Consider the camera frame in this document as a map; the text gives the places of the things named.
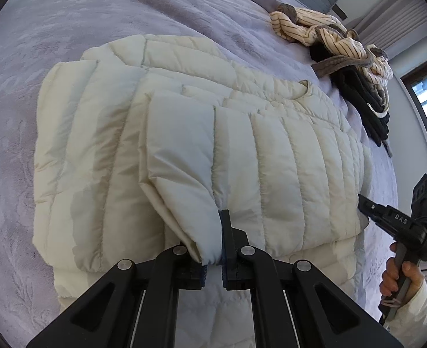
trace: bed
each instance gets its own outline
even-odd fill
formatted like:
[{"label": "bed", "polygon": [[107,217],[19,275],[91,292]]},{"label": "bed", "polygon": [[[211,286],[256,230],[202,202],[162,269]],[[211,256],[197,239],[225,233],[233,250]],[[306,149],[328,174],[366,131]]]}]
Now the bed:
[{"label": "bed", "polygon": [[[296,0],[10,0],[0,12],[0,333],[24,347],[59,313],[52,269],[34,246],[33,153],[41,81],[59,61],[135,34],[205,36],[231,60],[318,85],[341,109],[373,157],[370,198],[397,206],[393,164],[362,128],[308,49],[278,38],[268,13]],[[379,316],[378,285],[391,239],[370,224],[357,241],[357,301]]]}]

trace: silver screw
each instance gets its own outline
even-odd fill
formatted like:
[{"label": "silver screw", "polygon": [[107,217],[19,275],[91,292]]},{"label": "silver screw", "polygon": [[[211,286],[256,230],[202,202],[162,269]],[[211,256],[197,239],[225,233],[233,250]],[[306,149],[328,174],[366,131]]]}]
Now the silver screw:
[{"label": "silver screw", "polygon": [[252,246],[244,246],[241,248],[241,252],[243,255],[247,255],[248,257],[255,254],[255,248]]},{"label": "silver screw", "polygon": [[300,260],[300,262],[297,263],[297,269],[302,272],[308,272],[310,269],[312,269],[312,265],[306,260]]},{"label": "silver screw", "polygon": [[131,267],[131,260],[128,260],[128,259],[120,260],[117,266],[118,266],[118,269],[121,269],[122,271],[129,269]]},{"label": "silver screw", "polygon": [[187,253],[187,248],[185,248],[185,246],[176,246],[173,248],[173,254],[175,255],[184,255],[185,253]]}]

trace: striped garment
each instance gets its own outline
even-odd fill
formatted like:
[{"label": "striped garment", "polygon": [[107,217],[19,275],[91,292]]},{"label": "striped garment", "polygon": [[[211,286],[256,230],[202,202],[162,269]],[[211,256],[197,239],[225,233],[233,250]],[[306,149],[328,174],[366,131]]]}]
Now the striped garment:
[{"label": "striped garment", "polygon": [[331,72],[347,65],[355,65],[359,71],[372,83],[383,97],[382,112],[370,109],[379,118],[389,111],[389,94],[387,82],[393,77],[386,54],[374,44],[363,46],[355,30],[347,30],[335,17],[304,8],[295,8],[281,4],[277,11],[270,13],[271,26],[277,36],[290,42],[299,41],[306,47],[321,42],[334,58],[318,63],[315,67],[318,77],[327,75],[326,64],[331,63]]}]

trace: cream striped fabric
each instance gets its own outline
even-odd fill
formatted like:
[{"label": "cream striped fabric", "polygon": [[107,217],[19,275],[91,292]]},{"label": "cream striped fabric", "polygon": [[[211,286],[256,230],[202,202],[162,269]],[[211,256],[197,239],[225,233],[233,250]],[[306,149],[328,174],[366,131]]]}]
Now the cream striped fabric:
[{"label": "cream striped fabric", "polygon": [[[384,96],[382,103],[384,110],[376,112],[369,104],[368,106],[377,117],[385,117],[390,105],[387,82],[393,77],[387,57],[379,55],[379,51],[371,51],[377,48],[373,44],[365,48],[362,43],[356,40],[358,39],[357,33],[354,30],[347,30],[333,16],[309,9],[286,7],[294,15],[294,22],[281,11],[270,13],[271,26],[275,34],[291,42],[299,41],[306,47],[320,41],[333,55],[366,60],[366,66],[358,65],[357,68],[377,90],[382,91],[380,94]],[[337,27],[341,32],[329,27],[329,25]]]}]

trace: folded black clothing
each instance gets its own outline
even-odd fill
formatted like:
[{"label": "folded black clothing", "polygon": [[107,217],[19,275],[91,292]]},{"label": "folded black clothing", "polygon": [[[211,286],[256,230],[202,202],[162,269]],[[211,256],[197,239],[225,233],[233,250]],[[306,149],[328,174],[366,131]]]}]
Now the folded black clothing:
[{"label": "folded black clothing", "polygon": [[[332,56],[322,43],[314,44],[309,50],[314,61],[322,61]],[[353,65],[331,73],[330,77],[339,89],[340,95],[359,112],[368,136],[373,139],[377,146],[381,146],[389,133],[387,127],[389,114],[384,118],[378,118],[368,106],[369,103],[375,111],[383,111],[383,107],[379,104],[379,96],[375,94],[377,90]]]}]

